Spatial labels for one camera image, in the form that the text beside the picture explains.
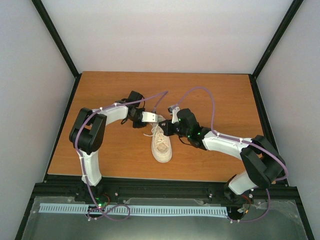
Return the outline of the white shoelace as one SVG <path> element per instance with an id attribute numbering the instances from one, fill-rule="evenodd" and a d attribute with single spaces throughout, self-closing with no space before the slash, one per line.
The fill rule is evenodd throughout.
<path id="1" fill-rule="evenodd" d="M 151 145 L 154 148 L 165 147 L 167 140 L 165 139 L 165 135 L 163 130 L 159 127 L 158 124 L 151 124 L 151 133 L 146 134 L 143 133 L 145 137 L 151 137 Z"/>

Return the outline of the white sneaker shoe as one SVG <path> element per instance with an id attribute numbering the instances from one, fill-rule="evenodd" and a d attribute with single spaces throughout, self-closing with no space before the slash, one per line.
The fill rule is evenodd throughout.
<path id="1" fill-rule="evenodd" d="M 156 161 L 167 163 L 172 158 L 172 146 L 170 138 L 164 135 L 164 131 L 159 123 L 164 121 L 162 115 L 157 115 L 157 123 L 151 123 L 151 152 Z"/>

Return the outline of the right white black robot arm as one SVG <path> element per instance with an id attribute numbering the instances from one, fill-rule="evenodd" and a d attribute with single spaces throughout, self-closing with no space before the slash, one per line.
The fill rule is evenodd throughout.
<path id="1" fill-rule="evenodd" d="M 165 136 L 186 138 L 189 144 L 205 151 L 220 152 L 242 161 L 244 172 L 231 177 L 223 187 L 224 197 L 234 203 L 243 193 L 267 189 L 274 181 L 281 181 L 280 173 L 288 173 L 285 161 L 262 135 L 240 138 L 200 126 L 188 108 L 174 108 L 172 119 L 159 122 Z"/>

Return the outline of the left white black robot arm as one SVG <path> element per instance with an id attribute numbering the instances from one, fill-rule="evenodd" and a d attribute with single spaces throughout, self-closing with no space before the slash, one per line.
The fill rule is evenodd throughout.
<path id="1" fill-rule="evenodd" d="M 132 121 L 134 128 L 143 128 L 147 124 L 142 122 L 145 108 L 140 108 L 144 101 L 142 94 L 131 91 L 127 98 L 123 98 L 109 106 L 101 109 L 80 109 L 77 118 L 69 134 L 69 141 L 80 159 L 82 181 L 89 184 L 86 195 L 92 201 L 99 201 L 103 198 L 104 188 L 98 183 L 102 179 L 99 168 L 99 148 L 104 139 L 107 125 L 121 121 L 124 124 L 127 120 Z"/>

